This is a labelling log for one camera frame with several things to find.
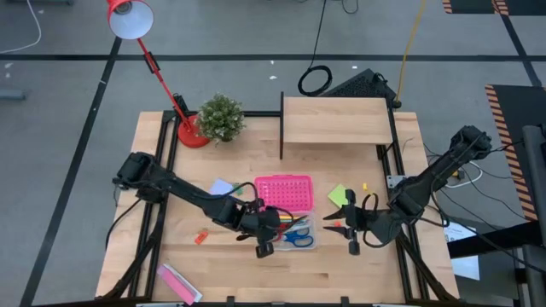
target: pink plastic container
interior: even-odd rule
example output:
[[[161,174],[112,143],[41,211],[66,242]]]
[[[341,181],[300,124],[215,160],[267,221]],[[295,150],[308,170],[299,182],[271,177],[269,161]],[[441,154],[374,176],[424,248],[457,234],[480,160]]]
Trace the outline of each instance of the pink plastic container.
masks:
[[[309,176],[262,176],[254,179],[254,185],[266,206],[277,206],[290,212],[313,209],[313,183]]]

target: red object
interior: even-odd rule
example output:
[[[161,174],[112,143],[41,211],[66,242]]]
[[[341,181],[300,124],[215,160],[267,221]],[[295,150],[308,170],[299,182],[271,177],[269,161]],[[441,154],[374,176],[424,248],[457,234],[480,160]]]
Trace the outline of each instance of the red object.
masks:
[[[182,119],[178,126],[178,139],[189,148],[199,148],[207,145],[209,139],[198,136],[199,129],[194,125],[196,115],[188,119],[180,109],[167,84],[161,76],[160,68],[157,66],[152,54],[146,50],[141,37],[152,28],[154,23],[154,12],[143,0],[107,0],[108,2],[108,24],[112,32],[123,39],[136,39],[144,52],[144,57],[150,70],[160,81],[163,89],[171,99],[172,105]]]
[[[192,115],[186,119],[187,125],[184,125],[183,122],[178,126],[178,139],[182,144],[189,148],[199,148],[207,145],[209,139],[204,136],[197,136],[196,131],[199,130],[194,125],[197,115]]]
[[[197,238],[195,238],[195,244],[200,245],[201,243],[203,243],[207,236],[208,232],[206,230],[202,230]]]
[[[172,105],[174,106],[178,115],[182,119],[182,123],[180,124],[180,126],[178,126],[178,139],[180,140],[180,142],[182,142],[182,144],[186,145],[189,148],[200,148],[207,145],[207,143],[209,143],[210,140],[207,139],[206,137],[197,135],[199,132],[199,129],[197,128],[197,126],[194,125],[194,121],[197,118],[197,115],[191,116],[190,119],[188,119],[184,115],[184,112],[180,109],[177,102],[174,100],[174,97],[172,96],[171,91],[169,90],[169,88],[167,87],[167,84],[163,80],[163,76],[161,76],[161,72],[159,68],[157,67],[157,65],[155,64],[154,59],[152,59],[152,56],[146,50],[144,43],[142,42],[140,38],[137,41],[138,41],[138,44],[140,45],[140,48],[144,52],[146,61],[151,66],[152,70],[154,71],[154,75],[160,81],[161,85],[163,85],[163,89],[165,89],[165,92],[171,99]]]

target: hazard tape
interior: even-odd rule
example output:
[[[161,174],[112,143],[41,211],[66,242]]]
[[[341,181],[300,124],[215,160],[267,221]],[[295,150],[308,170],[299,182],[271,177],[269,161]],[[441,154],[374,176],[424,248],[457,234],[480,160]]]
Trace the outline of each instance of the hazard tape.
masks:
[[[444,5],[445,13],[453,14],[453,9],[451,8],[451,0],[442,0],[442,4]]]
[[[523,178],[523,171],[521,171],[518,155],[515,152],[514,146],[510,145],[513,143],[513,141],[512,138],[510,138],[510,132],[508,132],[506,121],[504,120],[504,116],[502,115],[501,105],[498,103],[497,92],[492,85],[488,84],[485,86],[485,94],[487,95],[487,100],[489,101],[491,112],[493,113],[493,118],[495,120],[495,126],[497,127],[498,135],[501,138],[501,144],[503,146],[508,146],[504,151],[504,154],[506,155],[508,168],[510,169],[510,173],[512,174],[512,177],[514,179],[516,192],[518,193],[518,198],[520,199],[523,214],[525,215],[527,220],[536,221],[537,214],[535,211],[535,205],[532,201],[531,194],[529,193],[529,188],[527,186],[526,180],[525,178]]]
[[[493,8],[495,9],[496,14],[503,14],[508,16],[508,5],[505,0],[491,0]]]

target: green plant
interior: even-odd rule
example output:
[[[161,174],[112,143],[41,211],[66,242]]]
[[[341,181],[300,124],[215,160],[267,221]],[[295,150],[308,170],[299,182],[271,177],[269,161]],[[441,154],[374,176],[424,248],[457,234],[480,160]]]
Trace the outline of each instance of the green plant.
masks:
[[[214,140],[217,144],[234,140],[244,125],[242,103],[216,94],[200,107],[195,124],[199,134]]]

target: green sticky note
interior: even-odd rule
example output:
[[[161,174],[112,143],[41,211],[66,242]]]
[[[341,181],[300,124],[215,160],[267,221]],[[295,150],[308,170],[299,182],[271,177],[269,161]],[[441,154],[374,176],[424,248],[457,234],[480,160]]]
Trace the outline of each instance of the green sticky note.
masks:
[[[349,202],[345,197],[345,190],[346,188],[343,186],[343,184],[338,184],[338,186],[335,187],[330,194],[328,194],[328,198],[330,198],[330,200],[332,200],[339,208],[341,208],[343,205],[349,205]]]

